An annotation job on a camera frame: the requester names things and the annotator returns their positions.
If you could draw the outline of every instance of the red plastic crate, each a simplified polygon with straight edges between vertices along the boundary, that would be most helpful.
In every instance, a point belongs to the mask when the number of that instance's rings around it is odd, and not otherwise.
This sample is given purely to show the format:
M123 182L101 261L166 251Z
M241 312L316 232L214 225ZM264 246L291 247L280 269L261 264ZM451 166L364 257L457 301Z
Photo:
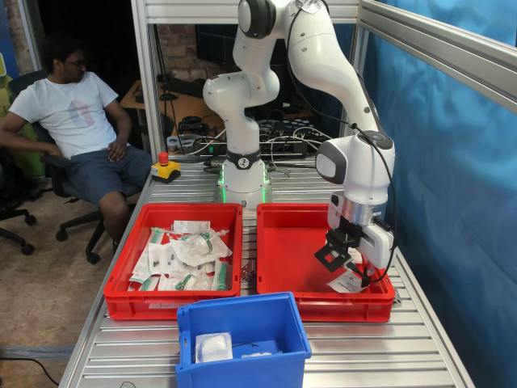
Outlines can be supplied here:
M129 278L151 227L170 230L178 221L210 221L233 254L225 258L232 265L232 288L227 291L128 291ZM218 297L236 297L241 292L242 207L237 204L149 204L144 205L104 287L107 311L113 319L176 319L176 310L189 303Z
M314 253L329 229L326 204L263 204L257 208L257 291L292 291L304 321L386 322L395 290L386 276L361 293L336 293ZM376 270L374 279L384 270Z

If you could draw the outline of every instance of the blue shorts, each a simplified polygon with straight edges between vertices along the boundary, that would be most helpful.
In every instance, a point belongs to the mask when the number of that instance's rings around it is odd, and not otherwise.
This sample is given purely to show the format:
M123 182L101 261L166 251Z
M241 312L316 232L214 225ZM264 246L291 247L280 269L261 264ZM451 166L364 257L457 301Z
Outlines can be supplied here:
M109 192L124 193L123 182L144 188L151 170L151 155L128 146L128 152L118 162L110 162L109 152L100 150L75 155L74 164L67 169L69 181L81 193L81 199L99 206Z

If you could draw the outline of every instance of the blue plastic crate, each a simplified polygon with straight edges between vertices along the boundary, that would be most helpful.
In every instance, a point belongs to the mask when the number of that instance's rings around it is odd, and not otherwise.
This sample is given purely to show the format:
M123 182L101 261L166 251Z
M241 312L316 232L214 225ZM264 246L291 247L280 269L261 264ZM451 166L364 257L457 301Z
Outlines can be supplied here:
M178 327L178 388L303 385L305 359L310 358L311 349L292 293L197 302L178 310ZM222 332L232 337L233 359L196 364L195 337ZM256 352L273 354L241 358Z

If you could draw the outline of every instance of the desk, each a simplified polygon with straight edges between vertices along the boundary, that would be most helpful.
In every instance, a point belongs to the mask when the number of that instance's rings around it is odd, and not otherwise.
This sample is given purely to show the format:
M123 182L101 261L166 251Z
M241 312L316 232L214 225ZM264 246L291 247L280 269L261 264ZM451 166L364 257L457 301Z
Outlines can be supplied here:
M145 110L145 104L138 103L135 100L137 96L136 90L139 86L141 86L141 84L142 82L140 80L136 81L131 89L129 89L128 93L126 93L122 101L120 101L122 108L138 109L139 111ZM162 95L162 83L157 82L157 85L159 95ZM198 116L204 117L203 122L208 124L210 127L217 127L217 132L220 132L225 127L223 120L212 109L207 107L207 104L203 99L198 99L197 97L192 97L191 95L183 95L181 93L172 94L178 96L178 99L173 101L176 120L178 123L186 116ZM168 103L168 101L160 101L160 112L163 115L165 114L166 102ZM170 104L167 105L167 116L171 119L174 119L172 109L170 109Z

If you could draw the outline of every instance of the chair wheel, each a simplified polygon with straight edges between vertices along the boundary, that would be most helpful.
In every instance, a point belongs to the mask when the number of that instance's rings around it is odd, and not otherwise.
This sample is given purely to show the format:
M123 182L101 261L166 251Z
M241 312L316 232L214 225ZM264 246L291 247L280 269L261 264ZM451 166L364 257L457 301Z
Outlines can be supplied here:
M56 240L57 241L65 241L68 238L68 235L66 234L66 230L59 230L56 233Z
M25 244L22 247L22 253L26 256L32 255L32 252L34 252L34 247L31 244Z
M88 260L90 264L97 264L100 261L100 256L91 252L89 255L86 255L86 260Z
M25 217L25 223L29 226L34 225L36 223L36 217L34 217L34 216Z

